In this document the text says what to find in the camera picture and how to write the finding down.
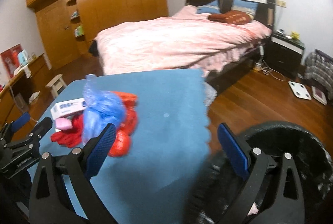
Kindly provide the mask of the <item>red picture box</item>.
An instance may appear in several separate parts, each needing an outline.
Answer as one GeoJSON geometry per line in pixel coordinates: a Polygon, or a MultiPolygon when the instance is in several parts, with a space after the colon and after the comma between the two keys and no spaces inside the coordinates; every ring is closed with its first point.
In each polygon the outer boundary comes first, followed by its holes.
{"type": "Polygon", "coordinates": [[[1,52],[1,59],[9,76],[11,79],[14,76],[14,71],[19,66],[18,54],[22,51],[21,44],[17,44],[3,52],[1,52]]]}

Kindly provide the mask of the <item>yellow plush toy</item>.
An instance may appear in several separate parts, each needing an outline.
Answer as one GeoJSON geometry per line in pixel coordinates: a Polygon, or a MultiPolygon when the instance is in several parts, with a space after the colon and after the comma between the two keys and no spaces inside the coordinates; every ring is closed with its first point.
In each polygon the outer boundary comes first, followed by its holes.
{"type": "Polygon", "coordinates": [[[295,41],[299,41],[300,40],[300,34],[295,32],[295,31],[292,31],[291,34],[290,34],[291,38],[295,41]]]}

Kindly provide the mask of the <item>red cloth glove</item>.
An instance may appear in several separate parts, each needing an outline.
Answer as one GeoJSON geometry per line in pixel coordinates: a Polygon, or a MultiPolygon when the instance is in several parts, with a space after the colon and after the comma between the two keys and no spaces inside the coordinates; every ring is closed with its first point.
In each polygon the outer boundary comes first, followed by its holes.
{"type": "Polygon", "coordinates": [[[51,142],[56,142],[60,146],[73,148],[82,142],[83,114],[74,115],[71,118],[73,128],[66,131],[58,130],[50,137],[51,142]]]}

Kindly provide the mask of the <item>small white stool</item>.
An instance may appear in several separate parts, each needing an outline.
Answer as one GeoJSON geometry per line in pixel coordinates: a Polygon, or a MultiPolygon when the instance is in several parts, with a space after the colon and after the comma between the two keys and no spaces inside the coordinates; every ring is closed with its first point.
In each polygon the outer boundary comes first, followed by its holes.
{"type": "Polygon", "coordinates": [[[63,80],[63,75],[56,75],[47,85],[46,88],[51,90],[53,98],[57,98],[59,94],[67,87],[67,84],[63,80]]]}

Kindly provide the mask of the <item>orange foam net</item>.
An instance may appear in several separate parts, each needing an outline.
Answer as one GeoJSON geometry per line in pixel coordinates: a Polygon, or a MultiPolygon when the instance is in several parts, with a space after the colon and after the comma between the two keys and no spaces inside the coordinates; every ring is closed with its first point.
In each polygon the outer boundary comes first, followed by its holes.
{"type": "Polygon", "coordinates": [[[117,96],[119,96],[128,109],[134,109],[137,103],[137,95],[132,93],[126,93],[126,92],[114,92],[117,96]]]}

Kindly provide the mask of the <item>white blue cardboard box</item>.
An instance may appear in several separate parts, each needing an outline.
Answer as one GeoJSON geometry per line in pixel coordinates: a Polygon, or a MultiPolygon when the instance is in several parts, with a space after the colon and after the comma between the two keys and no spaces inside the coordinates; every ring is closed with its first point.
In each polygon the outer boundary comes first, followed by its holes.
{"type": "Polygon", "coordinates": [[[76,113],[82,112],[87,107],[86,101],[83,98],[72,99],[55,103],[50,109],[53,120],[61,117],[68,117],[76,113]]]}

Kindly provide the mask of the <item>blue plastic bag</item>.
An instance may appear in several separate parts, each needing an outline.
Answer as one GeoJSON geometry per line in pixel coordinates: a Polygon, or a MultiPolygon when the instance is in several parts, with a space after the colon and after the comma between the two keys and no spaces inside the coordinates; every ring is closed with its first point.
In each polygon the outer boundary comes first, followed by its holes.
{"type": "Polygon", "coordinates": [[[82,142],[87,144],[90,139],[99,136],[109,123],[118,129],[125,120],[126,108],[118,95],[97,88],[97,76],[94,74],[86,75],[82,93],[86,103],[82,142]]]}

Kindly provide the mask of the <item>black white nightstand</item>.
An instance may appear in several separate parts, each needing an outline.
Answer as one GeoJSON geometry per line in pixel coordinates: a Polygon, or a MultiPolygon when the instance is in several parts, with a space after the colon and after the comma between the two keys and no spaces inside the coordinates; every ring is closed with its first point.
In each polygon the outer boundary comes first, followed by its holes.
{"type": "Polygon", "coordinates": [[[265,45],[264,51],[265,61],[272,69],[295,80],[305,51],[301,41],[289,39],[286,35],[275,31],[265,45]]]}

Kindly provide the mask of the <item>black lined trash bin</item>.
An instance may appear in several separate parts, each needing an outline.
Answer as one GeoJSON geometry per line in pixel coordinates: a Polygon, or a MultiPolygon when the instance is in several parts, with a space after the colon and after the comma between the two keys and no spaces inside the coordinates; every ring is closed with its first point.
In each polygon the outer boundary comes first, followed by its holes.
{"type": "Polygon", "coordinates": [[[332,223],[332,157],[302,126],[269,121],[235,135],[201,167],[184,223],[332,223]]]}

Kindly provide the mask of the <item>red plastic bag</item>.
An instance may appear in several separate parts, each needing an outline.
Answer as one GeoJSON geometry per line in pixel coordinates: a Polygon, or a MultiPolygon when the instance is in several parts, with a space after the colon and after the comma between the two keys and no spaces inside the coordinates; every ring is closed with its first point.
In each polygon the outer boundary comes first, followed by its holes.
{"type": "Polygon", "coordinates": [[[117,130],[115,142],[109,150],[108,156],[122,157],[129,152],[132,143],[131,135],[136,129],[137,124],[138,116],[136,110],[133,107],[127,108],[126,118],[117,130]]]}

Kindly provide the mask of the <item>wooden side desk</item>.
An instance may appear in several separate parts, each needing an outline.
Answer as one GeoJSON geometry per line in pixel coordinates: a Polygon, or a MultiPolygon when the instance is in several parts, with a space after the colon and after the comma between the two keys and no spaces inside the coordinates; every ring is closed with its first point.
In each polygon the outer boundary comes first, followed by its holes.
{"type": "Polygon", "coordinates": [[[53,101],[50,89],[46,88],[52,78],[52,72],[49,70],[44,56],[38,56],[28,66],[32,72],[30,78],[26,78],[25,73],[20,72],[9,80],[9,84],[1,91],[1,126],[18,119],[23,112],[30,114],[30,121],[14,134],[13,141],[24,138],[53,101]],[[30,105],[29,97],[38,91],[40,91],[38,101],[30,105]]]}

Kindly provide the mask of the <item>white bathroom scale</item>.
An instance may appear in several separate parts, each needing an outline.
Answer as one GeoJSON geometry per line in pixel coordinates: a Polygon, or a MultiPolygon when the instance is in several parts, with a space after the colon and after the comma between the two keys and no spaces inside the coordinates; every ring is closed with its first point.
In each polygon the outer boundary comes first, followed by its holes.
{"type": "Polygon", "coordinates": [[[295,97],[309,101],[312,99],[311,94],[308,92],[307,88],[303,84],[293,81],[289,81],[288,84],[295,97]]]}

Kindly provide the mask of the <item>black bed frame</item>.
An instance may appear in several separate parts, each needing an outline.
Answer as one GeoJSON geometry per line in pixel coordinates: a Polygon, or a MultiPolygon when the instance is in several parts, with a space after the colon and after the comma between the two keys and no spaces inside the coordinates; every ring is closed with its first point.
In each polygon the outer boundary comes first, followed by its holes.
{"type": "Polygon", "coordinates": [[[230,50],[244,48],[239,58],[226,63],[221,71],[212,70],[205,81],[217,94],[221,94],[239,79],[248,74],[259,59],[260,47],[265,46],[274,29],[276,0],[185,0],[186,5],[203,6],[213,1],[218,2],[222,13],[229,12],[235,1],[253,2],[257,4],[254,19],[244,25],[208,22],[219,25],[225,40],[233,43],[230,50]]]}

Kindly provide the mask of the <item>pink bed duvet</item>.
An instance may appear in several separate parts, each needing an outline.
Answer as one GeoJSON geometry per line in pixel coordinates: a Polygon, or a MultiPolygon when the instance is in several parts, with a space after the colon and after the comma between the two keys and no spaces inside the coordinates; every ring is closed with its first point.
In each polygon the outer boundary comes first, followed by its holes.
{"type": "Polygon", "coordinates": [[[207,18],[188,5],[174,16],[124,22],[100,31],[95,41],[103,73],[200,68],[207,76],[221,71],[245,49],[230,50],[233,43],[207,18]]]}

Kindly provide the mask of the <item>left blue pillow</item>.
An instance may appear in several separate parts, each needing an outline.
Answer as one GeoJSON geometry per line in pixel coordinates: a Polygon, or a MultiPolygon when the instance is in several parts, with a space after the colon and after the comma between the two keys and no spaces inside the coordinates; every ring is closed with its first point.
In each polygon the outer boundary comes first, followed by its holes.
{"type": "Polygon", "coordinates": [[[206,5],[201,5],[197,7],[197,14],[219,14],[220,13],[220,5],[218,0],[214,0],[206,5]]]}

